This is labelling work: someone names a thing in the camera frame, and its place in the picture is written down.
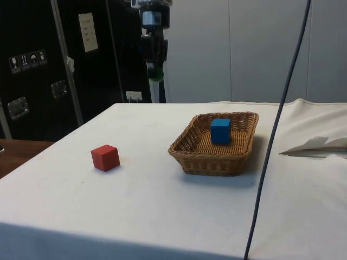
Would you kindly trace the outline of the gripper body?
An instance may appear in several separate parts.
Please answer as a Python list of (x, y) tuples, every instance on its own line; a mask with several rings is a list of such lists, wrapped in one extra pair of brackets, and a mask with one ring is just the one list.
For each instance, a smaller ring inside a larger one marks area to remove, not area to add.
[(140, 9), (142, 27), (168, 29), (170, 27), (170, 8), (164, 5), (146, 5)]

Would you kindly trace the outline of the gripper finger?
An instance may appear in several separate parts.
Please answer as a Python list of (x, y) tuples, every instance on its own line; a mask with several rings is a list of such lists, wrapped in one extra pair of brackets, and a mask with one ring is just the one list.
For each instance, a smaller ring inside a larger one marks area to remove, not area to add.
[(155, 65), (163, 69), (163, 65), (167, 59), (168, 40), (164, 38), (163, 29), (156, 29), (153, 37), (155, 44)]
[(144, 60), (153, 63), (153, 37), (151, 30), (146, 29), (145, 34), (141, 35), (140, 45)]

